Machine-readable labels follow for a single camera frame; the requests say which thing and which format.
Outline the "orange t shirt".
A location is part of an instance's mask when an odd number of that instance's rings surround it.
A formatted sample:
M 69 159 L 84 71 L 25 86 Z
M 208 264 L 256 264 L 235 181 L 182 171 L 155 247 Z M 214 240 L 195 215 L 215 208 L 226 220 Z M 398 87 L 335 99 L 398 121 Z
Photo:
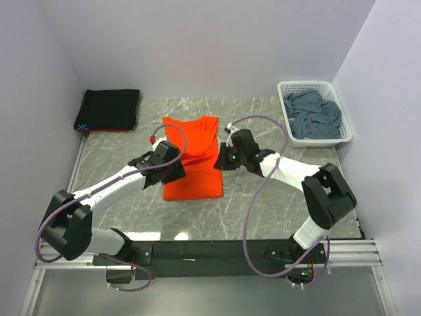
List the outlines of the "orange t shirt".
M 164 185 L 166 201 L 221 198 L 222 171 L 214 168 L 219 156 L 218 117 L 203 116 L 197 120 L 162 119 L 169 141 L 186 150 L 181 162 L 186 176 Z

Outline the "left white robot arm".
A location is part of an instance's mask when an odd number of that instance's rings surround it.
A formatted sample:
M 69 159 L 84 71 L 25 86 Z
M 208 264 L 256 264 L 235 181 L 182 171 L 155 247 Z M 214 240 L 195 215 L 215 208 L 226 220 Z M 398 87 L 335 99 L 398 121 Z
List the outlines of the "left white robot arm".
M 180 157 L 180 149 L 161 138 L 151 151 L 131 160 L 113 176 L 72 194 L 66 190 L 57 192 L 36 240 L 47 242 L 68 261 L 89 250 L 109 257 L 118 265 L 136 262 L 132 240 L 116 228 L 94 228 L 93 218 L 131 194 L 185 177 Z

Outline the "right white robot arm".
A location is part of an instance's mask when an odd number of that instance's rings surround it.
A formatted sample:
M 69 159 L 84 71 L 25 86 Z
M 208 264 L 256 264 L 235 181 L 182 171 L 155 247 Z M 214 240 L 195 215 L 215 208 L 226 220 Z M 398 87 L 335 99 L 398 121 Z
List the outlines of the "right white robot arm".
M 283 157 L 271 149 L 261 149 L 249 129 L 225 128 L 226 142 L 220 144 L 215 169 L 248 172 L 274 179 L 304 194 L 309 216 L 289 238 L 292 260 L 302 263 L 312 254 L 313 244 L 357 206 L 357 199 L 341 171 L 331 163 L 310 165 Z

